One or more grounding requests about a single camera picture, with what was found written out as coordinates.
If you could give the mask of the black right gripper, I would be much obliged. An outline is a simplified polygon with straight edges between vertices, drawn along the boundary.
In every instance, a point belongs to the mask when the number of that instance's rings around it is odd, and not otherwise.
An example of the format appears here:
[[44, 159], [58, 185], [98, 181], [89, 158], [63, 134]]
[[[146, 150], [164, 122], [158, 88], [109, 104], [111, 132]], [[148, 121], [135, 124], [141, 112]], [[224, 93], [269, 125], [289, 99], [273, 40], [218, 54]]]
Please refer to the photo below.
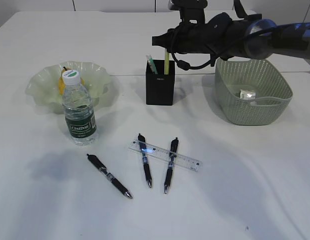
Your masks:
[[171, 54], [217, 54], [225, 47], [223, 37], [232, 18], [225, 12], [205, 22], [204, 9], [179, 10], [181, 22], [167, 33], [153, 36], [152, 46]]

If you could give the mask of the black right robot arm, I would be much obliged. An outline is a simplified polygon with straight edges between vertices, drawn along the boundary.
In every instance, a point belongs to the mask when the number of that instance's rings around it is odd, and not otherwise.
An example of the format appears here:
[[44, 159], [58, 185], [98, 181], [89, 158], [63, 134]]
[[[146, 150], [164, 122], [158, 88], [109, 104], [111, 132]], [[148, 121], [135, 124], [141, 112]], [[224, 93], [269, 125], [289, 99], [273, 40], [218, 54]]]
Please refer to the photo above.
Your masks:
[[180, 23], [153, 36], [152, 45], [178, 54], [263, 60], [272, 54], [310, 59], [310, 22], [276, 25], [269, 19], [233, 20], [222, 12], [207, 23]]

